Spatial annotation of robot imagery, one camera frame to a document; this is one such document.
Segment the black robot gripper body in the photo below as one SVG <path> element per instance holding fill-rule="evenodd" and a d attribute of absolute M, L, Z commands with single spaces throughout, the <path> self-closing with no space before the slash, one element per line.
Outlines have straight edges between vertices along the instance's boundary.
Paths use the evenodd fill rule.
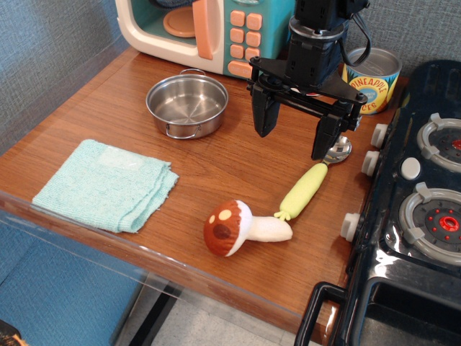
<path fill-rule="evenodd" d="M 346 35 L 346 30 L 293 30 L 285 59 L 255 56 L 250 60 L 253 68 L 248 85 L 250 94 L 253 85 L 258 84 L 273 92 L 280 105 L 311 115 L 314 115 L 312 106 L 345 102 L 346 130 L 357 129 L 359 107 L 367 98 L 342 81 L 337 68 L 341 62 L 360 64 L 367 53 L 351 61 L 345 50 Z"/>

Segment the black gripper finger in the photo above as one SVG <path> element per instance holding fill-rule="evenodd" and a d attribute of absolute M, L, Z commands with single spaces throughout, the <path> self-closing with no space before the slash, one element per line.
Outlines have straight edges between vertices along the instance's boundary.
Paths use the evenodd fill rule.
<path fill-rule="evenodd" d="M 315 130 L 312 160 L 322 159 L 335 144 L 339 135 L 346 130 L 346 103 L 312 106 L 313 114 L 319 117 Z"/>
<path fill-rule="evenodd" d="M 280 103 L 274 99 L 273 92 L 255 84 L 251 91 L 251 106 L 255 131 L 263 138 L 277 124 Z"/>

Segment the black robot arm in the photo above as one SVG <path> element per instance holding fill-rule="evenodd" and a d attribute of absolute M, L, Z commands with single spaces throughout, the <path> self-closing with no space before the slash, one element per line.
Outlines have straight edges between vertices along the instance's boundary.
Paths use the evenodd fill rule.
<path fill-rule="evenodd" d="M 367 46 L 355 61 L 346 54 L 349 23 L 364 36 L 369 30 L 360 11 L 368 1 L 297 1 L 288 27 L 290 41 L 284 60 L 254 57 L 247 89 L 251 94 L 255 131 L 267 136 L 277 124 L 279 108 L 287 105 L 318 117 L 311 157 L 322 159 L 347 130 L 356 130 L 367 96 L 338 73 L 340 63 L 356 67 L 371 52 Z"/>

